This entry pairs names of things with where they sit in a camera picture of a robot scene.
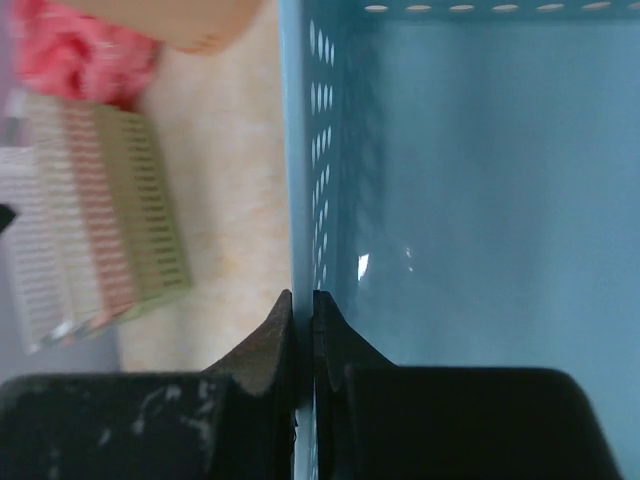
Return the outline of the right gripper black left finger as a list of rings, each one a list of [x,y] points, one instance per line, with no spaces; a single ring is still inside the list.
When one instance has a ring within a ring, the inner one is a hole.
[[[5,479],[288,479],[292,296],[196,372],[42,374],[1,387]]]

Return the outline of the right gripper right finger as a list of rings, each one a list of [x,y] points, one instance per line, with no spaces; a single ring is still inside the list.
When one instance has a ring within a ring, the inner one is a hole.
[[[401,367],[314,295],[322,479],[616,479],[591,403],[548,368]]]

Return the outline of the blue plastic basket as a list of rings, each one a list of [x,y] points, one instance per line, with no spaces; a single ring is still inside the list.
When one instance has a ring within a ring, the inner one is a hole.
[[[294,314],[543,366],[639,475],[639,5],[282,1]]]

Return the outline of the peach capybara print bucket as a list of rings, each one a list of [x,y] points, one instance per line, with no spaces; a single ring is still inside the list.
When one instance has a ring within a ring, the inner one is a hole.
[[[249,26],[258,0],[67,0],[65,4],[189,54],[217,52]]]

